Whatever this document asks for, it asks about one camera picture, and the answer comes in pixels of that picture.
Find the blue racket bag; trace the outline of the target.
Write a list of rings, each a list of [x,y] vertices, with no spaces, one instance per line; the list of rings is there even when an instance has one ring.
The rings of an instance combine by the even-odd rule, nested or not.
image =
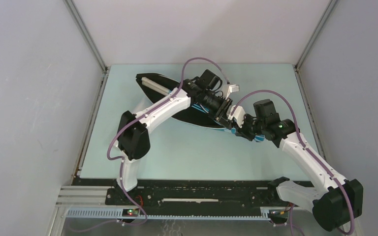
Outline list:
[[[179,82],[176,80],[173,80],[171,78],[168,78],[164,75],[157,74],[157,73],[140,73],[136,75],[136,82],[140,86],[140,88],[145,93],[146,97],[152,102],[156,103],[159,100],[161,100],[165,95],[162,95],[160,93],[157,93],[156,91],[145,87],[142,85],[142,78],[147,77],[150,80],[170,89],[171,91],[176,88],[179,85]],[[203,127],[207,129],[212,129],[216,131],[223,131],[227,133],[235,134],[235,128],[227,129],[220,124],[218,124],[216,121],[210,119],[207,115],[207,112],[209,109],[206,106],[199,106],[197,104],[193,104],[191,107],[176,113],[172,116],[173,119],[176,119],[180,122],[187,123],[190,125]]]

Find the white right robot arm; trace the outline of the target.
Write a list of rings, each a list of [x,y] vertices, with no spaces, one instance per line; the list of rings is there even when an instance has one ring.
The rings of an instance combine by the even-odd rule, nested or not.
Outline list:
[[[255,116],[237,105],[228,111],[236,134],[249,139],[263,135],[292,158],[312,183],[312,187],[304,187],[281,177],[271,184],[267,201],[274,206],[284,201],[293,203],[311,212],[317,223],[329,232],[361,216],[362,184],[356,179],[348,180],[331,167],[296,130],[293,121],[280,119],[271,100],[260,100],[253,107]]]

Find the blue racket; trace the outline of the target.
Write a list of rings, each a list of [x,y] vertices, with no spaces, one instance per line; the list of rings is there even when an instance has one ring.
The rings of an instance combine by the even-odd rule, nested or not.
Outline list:
[[[156,91],[157,93],[160,93],[160,94],[166,96],[166,95],[168,95],[171,92],[170,89],[168,89],[168,88],[166,88],[166,87],[164,87],[164,86],[162,86],[162,85],[160,85],[160,84],[158,84],[158,83],[150,80],[147,77],[143,77],[141,80],[142,80],[142,85],[143,86],[148,87],[148,88]]]

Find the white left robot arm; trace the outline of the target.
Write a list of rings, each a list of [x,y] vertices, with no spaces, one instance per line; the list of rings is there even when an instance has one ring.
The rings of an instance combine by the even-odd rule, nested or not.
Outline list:
[[[136,81],[145,94],[154,92],[159,97],[153,104],[139,112],[122,114],[118,132],[112,145],[121,151],[120,173],[117,183],[120,189],[117,199],[124,205],[135,201],[137,173],[140,160],[151,148],[150,134],[163,122],[177,113],[185,113],[192,106],[205,108],[204,116],[213,124],[231,129],[228,111],[230,95],[239,91],[239,86],[224,83],[220,77],[206,69],[201,76],[183,79],[180,82],[157,73],[140,73]]]

